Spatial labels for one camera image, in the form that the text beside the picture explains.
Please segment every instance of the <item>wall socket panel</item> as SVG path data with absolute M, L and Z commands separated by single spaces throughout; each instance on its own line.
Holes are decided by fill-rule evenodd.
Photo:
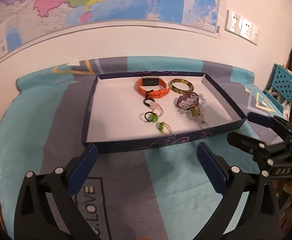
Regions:
M 231 10 L 227 11 L 225 30 L 239 35 L 255 45 L 259 43 L 260 29 Z
M 240 33 L 240 25 L 241 25 L 242 17 L 232 12 L 231 10 L 227 11 L 227 20 L 226 20 L 226 30 L 232 32 L 234 34 L 239 35 Z

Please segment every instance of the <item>bed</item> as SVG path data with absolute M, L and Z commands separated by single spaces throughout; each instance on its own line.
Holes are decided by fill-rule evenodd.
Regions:
M 254 85 L 254 74 L 238 67 L 175 57 L 114 57 L 88 62 L 88 68 L 84 60 L 80 66 L 63 64 L 16 81 L 20 93 L 0 123 L 0 202 L 12 238 L 14 212 L 25 173 L 50 173 L 83 151 L 84 116 L 96 75 L 204 72 L 245 114 L 253 111 L 282 116 Z M 237 131 L 268 144 L 280 141 L 270 129 L 248 121 Z M 192 239 L 222 199 L 196 158 L 198 143 L 206 142 L 229 165 L 236 165 L 244 172 L 259 172 L 252 156 L 229 146 L 226 136 L 220 134 L 161 148 L 99 155 L 73 200 L 102 240 Z M 226 231 L 236 226 L 246 198 L 247 194 L 243 194 Z M 67 232 L 52 197 L 48 199 L 59 228 Z

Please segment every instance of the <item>map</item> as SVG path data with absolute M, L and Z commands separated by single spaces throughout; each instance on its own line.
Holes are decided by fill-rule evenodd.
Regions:
M 52 32 L 100 21 L 139 19 L 216 33 L 219 0 L 0 0 L 0 58 Z

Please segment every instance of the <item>blue gripper pad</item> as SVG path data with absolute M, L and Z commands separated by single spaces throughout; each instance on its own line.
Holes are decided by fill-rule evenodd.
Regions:
M 84 184 L 89 172 L 94 166 L 98 156 L 97 147 L 91 145 L 86 153 L 81 157 L 81 160 L 74 167 L 68 177 L 67 193 L 69 196 L 77 194 Z
M 259 124 L 267 128 L 270 128 L 274 125 L 273 120 L 269 116 L 264 116 L 264 115 L 257 114 L 254 112 L 248 113 L 247 119 L 250 122 Z
M 227 192 L 228 170 L 230 168 L 227 162 L 223 157 L 214 155 L 204 142 L 197 146 L 197 159 L 214 190 L 224 196 Z

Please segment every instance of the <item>watch face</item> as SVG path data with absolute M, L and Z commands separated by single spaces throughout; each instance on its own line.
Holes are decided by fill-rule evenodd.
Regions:
M 142 81 L 143 81 L 142 83 L 143 87 L 158 86 L 159 77 L 144 77 Z

